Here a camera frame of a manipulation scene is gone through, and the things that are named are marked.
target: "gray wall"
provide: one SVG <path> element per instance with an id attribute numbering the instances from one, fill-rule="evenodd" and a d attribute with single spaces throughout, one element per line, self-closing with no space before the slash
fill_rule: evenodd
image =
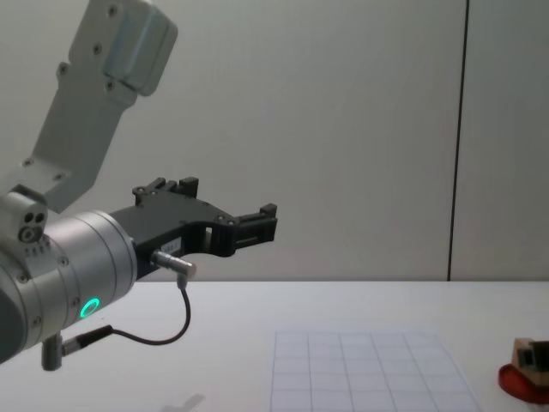
<path id="1" fill-rule="evenodd" d="M 202 279 L 446 277 L 464 1 L 158 4 L 180 28 L 165 77 L 68 213 L 196 175 L 223 209 L 281 219 L 272 245 L 193 257 Z M 30 152 L 84 7 L 0 2 L 0 172 Z"/>
<path id="2" fill-rule="evenodd" d="M 549 279 L 548 16 L 471 2 L 452 280 Z"/>

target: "white tabletop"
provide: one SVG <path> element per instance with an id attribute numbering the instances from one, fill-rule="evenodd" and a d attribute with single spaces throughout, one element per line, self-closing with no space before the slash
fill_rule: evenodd
<path id="1" fill-rule="evenodd" d="M 192 283 L 188 336 L 152 348 L 111 336 L 40 369 L 39 347 L 0 366 L 6 412 L 269 411 L 275 332 L 360 330 L 418 325 L 435 330 L 461 367 L 485 412 L 532 410 L 502 392 L 498 369 L 513 339 L 549 337 L 549 283 L 220 282 Z M 183 303 L 171 283 L 137 284 L 118 303 L 64 332 L 68 338 L 104 324 L 151 338 L 182 324 Z"/>

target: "green led ring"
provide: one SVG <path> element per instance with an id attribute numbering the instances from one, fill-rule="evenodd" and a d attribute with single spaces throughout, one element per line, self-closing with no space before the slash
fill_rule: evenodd
<path id="1" fill-rule="evenodd" d="M 97 311 L 100 305 L 101 301 L 99 300 L 99 298 L 90 299 L 88 302 L 86 302 L 86 305 L 84 305 L 84 307 L 80 311 L 80 317 L 87 318 L 89 315 Z"/>

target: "red object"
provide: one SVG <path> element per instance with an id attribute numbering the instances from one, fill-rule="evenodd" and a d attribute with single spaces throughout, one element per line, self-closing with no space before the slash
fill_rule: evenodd
<path id="1" fill-rule="evenodd" d="M 549 404 L 549 389 L 540 389 L 518 372 L 511 364 L 499 369 L 499 386 L 521 401 L 537 403 L 539 405 Z"/>

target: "grid paper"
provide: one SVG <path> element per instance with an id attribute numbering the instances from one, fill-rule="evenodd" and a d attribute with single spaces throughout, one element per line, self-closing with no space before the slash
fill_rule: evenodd
<path id="1" fill-rule="evenodd" d="M 480 412 L 437 336 L 278 332 L 271 412 Z"/>

